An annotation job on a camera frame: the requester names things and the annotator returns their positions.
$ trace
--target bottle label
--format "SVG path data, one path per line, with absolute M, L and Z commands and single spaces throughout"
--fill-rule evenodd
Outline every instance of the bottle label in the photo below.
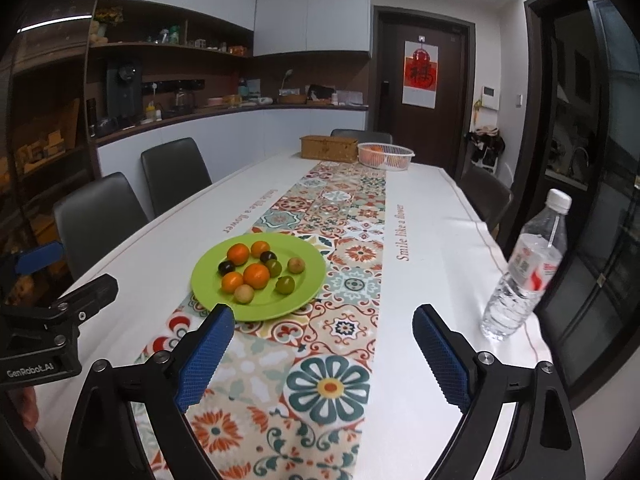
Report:
M 562 254 L 555 247 L 536 251 L 527 243 L 532 235 L 521 235 L 509 259 L 509 273 L 515 282 L 526 290 L 543 292 L 558 270 Z

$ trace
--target patterned table runner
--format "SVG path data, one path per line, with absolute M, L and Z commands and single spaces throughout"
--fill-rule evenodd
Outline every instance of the patterned table runner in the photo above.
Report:
M 348 480 L 369 399 L 385 224 L 385 172 L 321 162 L 254 224 L 315 245 L 327 260 L 318 297 L 288 316 L 237 323 L 209 388 L 186 417 L 225 479 Z M 144 362 L 196 330 L 189 295 Z M 142 404 L 134 414 L 156 478 L 170 479 Z

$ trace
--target chair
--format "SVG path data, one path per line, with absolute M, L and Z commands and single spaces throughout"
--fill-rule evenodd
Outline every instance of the chair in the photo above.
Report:
M 140 159 L 156 216 L 211 185 L 209 171 L 191 137 L 150 148 Z
M 75 280 L 148 221 L 120 172 L 65 196 L 53 206 L 53 215 Z
M 394 138 L 391 134 L 383 132 L 367 132 L 365 130 L 341 130 L 336 128 L 331 132 L 332 137 L 351 137 L 358 139 L 358 142 L 382 142 L 383 144 L 393 144 Z
M 489 232 L 507 212 L 513 193 L 487 170 L 469 165 L 460 179 L 460 189 L 471 202 Z

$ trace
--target plastic water bottle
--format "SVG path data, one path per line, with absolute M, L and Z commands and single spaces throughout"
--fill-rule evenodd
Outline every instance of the plastic water bottle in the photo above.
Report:
M 569 195 L 551 189 L 546 207 L 524 224 L 507 272 L 484 310 L 480 330 L 485 337 L 502 341 L 533 312 L 566 251 L 564 216 L 570 207 Z

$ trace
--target green plate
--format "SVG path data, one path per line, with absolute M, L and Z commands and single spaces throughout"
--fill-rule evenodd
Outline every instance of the green plate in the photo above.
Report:
M 282 273 L 271 278 L 263 290 L 256 290 L 251 303 L 236 303 L 232 294 L 220 289 L 222 276 L 218 273 L 218 264 L 226 260 L 226 252 L 232 245 L 241 243 L 251 248 L 258 240 L 267 242 L 271 251 L 276 253 L 282 264 Z M 306 263 L 305 270 L 300 274 L 291 274 L 287 270 L 287 262 L 294 256 L 302 258 Z M 242 273 L 247 265 L 259 261 L 249 256 L 249 261 L 236 270 Z M 325 275 L 324 258 L 309 242 L 281 233 L 252 233 L 229 238 L 204 253 L 191 274 L 191 288 L 196 299 L 207 310 L 213 309 L 218 303 L 225 303 L 234 311 L 236 321 L 262 321 L 284 316 L 307 304 L 315 298 Z M 292 276 L 296 281 L 295 290 L 288 296 L 275 290 L 276 281 L 281 276 Z

